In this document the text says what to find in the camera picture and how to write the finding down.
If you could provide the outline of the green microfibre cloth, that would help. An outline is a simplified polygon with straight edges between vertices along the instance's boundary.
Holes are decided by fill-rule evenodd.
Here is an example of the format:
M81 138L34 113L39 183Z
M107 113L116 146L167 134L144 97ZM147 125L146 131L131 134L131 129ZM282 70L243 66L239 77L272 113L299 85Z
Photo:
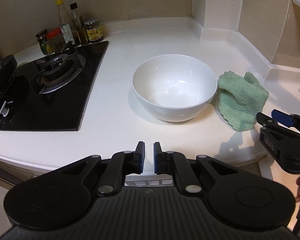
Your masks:
M238 132L255 126L256 115L263 110L268 97L269 92L251 72L241 77L228 71L218 79L218 110Z

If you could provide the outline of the white ceramic bowl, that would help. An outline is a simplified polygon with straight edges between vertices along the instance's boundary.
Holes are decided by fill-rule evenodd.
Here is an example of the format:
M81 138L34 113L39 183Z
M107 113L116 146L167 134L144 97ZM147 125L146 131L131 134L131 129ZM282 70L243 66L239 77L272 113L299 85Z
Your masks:
M132 87L148 113L163 121L183 122L210 104L217 91L217 77L194 57L165 54L140 64Z

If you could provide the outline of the black glass gas stove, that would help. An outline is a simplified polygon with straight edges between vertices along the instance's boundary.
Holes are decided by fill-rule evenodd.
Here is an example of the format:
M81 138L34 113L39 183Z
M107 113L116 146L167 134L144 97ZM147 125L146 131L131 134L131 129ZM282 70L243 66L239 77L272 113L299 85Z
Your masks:
M6 117L0 114L0 131L77 131L108 44L102 41L77 48L68 44L60 53L40 58L77 53L86 59L83 70L52 93L39 94L30 84L38 73L36 60L17 65L9 80L0 85L0 109L4 101L10 109Z

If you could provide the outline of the round gas burner grate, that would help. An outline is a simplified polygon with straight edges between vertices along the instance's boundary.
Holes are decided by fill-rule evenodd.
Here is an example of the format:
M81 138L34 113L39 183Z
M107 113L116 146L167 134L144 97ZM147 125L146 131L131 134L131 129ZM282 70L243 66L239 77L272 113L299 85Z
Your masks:
M70 83L84 68L86 59L82 55L60 54L49 60L36 60L38 68L30 84L39 94L52 93Z

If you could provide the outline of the brown sauce jar yellow label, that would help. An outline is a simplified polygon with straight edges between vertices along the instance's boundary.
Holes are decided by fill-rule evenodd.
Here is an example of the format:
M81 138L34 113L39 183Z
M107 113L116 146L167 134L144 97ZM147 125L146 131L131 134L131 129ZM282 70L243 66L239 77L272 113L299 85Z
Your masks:
M97 18L91 18L84 23L85 31L90 42L103 40L103 33Z

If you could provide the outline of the green label dark jar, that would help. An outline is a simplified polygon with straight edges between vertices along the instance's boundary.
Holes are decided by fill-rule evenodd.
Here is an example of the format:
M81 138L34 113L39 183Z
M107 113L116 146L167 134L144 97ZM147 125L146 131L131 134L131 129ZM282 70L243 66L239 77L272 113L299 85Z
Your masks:
M50 45L50 42L47 38L47 29L43 29L35 35L40 49L44 55L50 55L53 53L53 49Z

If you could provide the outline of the clear bottle yellow cap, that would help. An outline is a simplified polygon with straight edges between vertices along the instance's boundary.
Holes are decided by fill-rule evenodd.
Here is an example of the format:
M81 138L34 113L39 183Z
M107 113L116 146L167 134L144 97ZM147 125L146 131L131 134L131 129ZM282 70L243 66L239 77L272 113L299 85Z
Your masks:
M72 42L73 46L78 45L78 37L74 22L69 15L63 0L56 0L58 9L59 27L66 43Z

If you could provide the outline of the red lid spice jar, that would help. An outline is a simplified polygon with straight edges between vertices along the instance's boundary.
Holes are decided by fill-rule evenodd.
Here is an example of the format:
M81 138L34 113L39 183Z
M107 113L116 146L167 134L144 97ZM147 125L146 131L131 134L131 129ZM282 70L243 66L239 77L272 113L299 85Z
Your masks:
M65 40L60 27L49 31L46 36L54 53L58 53L63 50L65 46Z

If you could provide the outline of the dark soy sauce bottle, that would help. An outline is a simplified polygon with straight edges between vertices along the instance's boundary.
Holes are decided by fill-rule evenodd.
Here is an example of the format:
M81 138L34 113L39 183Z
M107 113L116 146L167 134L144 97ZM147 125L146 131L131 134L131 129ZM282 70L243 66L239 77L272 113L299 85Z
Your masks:
M88 38L87 38L87 34L84 28L84 21L83 21L83 17L78 9L78 5L77 3L71 3L70 4L70 9L72 12L72 16L73 16L73 20L75 23L75 27L76 30L78 32L79 35L79 39L81 42L81 45L86 45L88 44Z

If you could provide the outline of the black pan on stove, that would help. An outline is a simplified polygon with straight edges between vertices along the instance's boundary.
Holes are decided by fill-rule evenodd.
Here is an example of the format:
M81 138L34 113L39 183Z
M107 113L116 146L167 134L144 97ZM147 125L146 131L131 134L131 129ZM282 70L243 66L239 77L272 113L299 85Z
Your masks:
M17 67L14 55L10 54L0 61L0 85L5 84Z

